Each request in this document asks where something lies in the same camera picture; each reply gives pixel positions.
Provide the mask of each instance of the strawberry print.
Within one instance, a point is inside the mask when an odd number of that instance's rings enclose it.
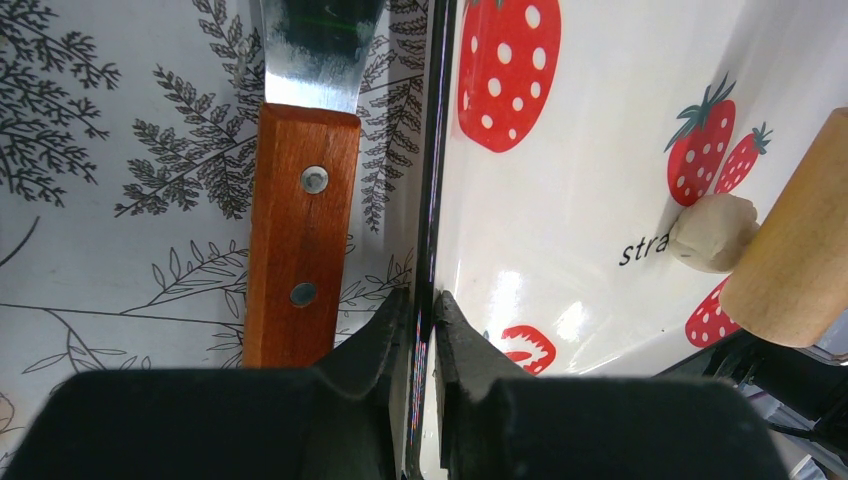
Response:
[[[686,123],[665,147],[668,155],[668,188],[672,198],[688,207],[707,193],[724,158],[736,120],[736,105],[727,96],[736,82],[724,88],[727,75],[710,96],[704,92],[700,105],[683,109],[677,116]]]
[[[771,142],[766,137],[773,131],[767,132],[766,124],[763,122],[762,128],[754,127],[752,133],[745,135],[745,138],[739,141],[727,157],[721,176],[718,177],[715,193],[727,193],[733,190],[748,176],[757,158],[766,154],[766,145]]]
[[[459,55],[459,126],[501,153],[536,124],[548,98],[562,36],[557,0],[472,0]]]
[[[698,305],[686,322],[686,338],[689,343],[698,348],[709,347],[739,330],[739,325],[722,311],[718,303],[718,296],[725,282],[727,282],[726,278]]]
[[[542,373],[556,358],[554,344],[530,325],[509,327],[501,339],[507,340],[504,355],[533,375]]]

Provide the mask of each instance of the wooden handle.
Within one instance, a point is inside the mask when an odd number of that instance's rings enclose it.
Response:
[[[259,111],[247,367],[306,367],[333,348],[359,126],[347,113],[270,104]],[[301,175],[315,165],[328,182],[310,194]],[[303,283],[315,286],[315,296],[296,306],[292,290]]]
[[[719,297],[772,343],[808,347],[848,307],[848,108],[834,110]]]

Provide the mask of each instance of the wooden rolling pin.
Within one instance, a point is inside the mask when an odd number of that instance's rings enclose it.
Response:
[[[848,108],[831,113],[719,301],[788,347],[814,344],[848,308]]]

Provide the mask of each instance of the metal spatula blade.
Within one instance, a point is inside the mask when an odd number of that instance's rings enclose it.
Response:
[[[355,112],[384,0],[263,0],[265,100]]]

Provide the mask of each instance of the fern leaf print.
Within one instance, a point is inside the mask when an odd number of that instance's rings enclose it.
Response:
[[[360,179],[364,222],[380,231],[396,181],[420,153],[427,5],[417,0],[386,4],[391,38],[378,35],[369,52],[357,115],[362,119]]]
[[[63,207],[66,189],[79,185],[65,184],[69,175],[97,184],[80,140],[109,137],[100,109],[81,93],[114,90],[121,73],[98,58],[90,35],[53,28],[56,18],[40,0],[0,2],[0,191]],[[75,82],[47,78],[57,75]]]
[[[193,0],[200,14],[198,26],[211,40],[209,48],[221,59],[234,101],[221,103],[214,93],[198,92],[189,79],[157,65],[152,75],[163,96],[183,117],[189,135],[176,135],[174,126],[136,119],[138,141],[148,158],[127,160],[136,182],[124,185],[128,204],[115,205],[115,216],[125,213],[159,215],[176,206],[196,207],[201,193],[226,218],[241,219],[250,207],[253,184],[256,123],[263,99],[265,64],[259,31],[246,31],[239,15],[228,18],[224,0]]]

